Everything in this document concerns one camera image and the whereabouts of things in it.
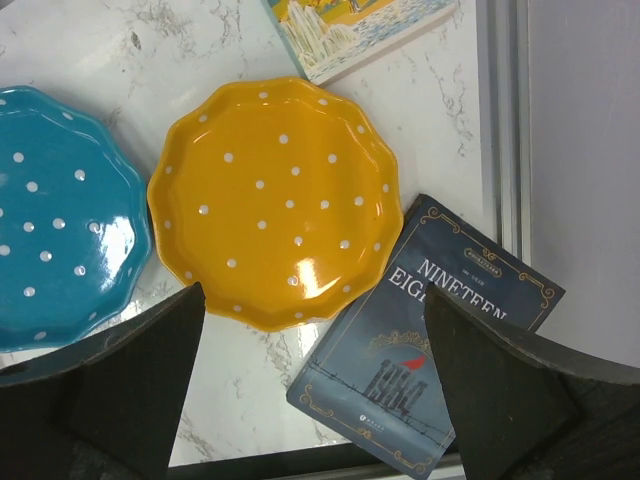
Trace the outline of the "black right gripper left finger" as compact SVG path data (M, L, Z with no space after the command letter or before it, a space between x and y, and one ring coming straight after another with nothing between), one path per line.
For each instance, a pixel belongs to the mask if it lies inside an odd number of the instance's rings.
M1 371L4 479L163 479L205 316L200 284Z

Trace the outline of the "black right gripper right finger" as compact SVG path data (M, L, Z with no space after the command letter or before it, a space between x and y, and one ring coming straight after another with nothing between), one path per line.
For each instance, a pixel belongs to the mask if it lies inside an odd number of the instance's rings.
M430 285L425 320L469 479L636 479L639 370Z

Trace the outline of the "blue polka dot plate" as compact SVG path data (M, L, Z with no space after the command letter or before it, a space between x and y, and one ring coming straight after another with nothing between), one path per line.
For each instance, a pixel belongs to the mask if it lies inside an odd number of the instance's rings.
M121 314L152 252L146 184L106 125L1 91L1 348L61 347Z

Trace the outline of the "yellow polka dot plate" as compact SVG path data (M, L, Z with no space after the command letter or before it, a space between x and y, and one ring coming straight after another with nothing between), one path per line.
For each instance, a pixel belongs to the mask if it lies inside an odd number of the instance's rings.
M403 226L397 160L364 110L294 77L224 85L177 120L147 198L164 266L266 332L372 289Z

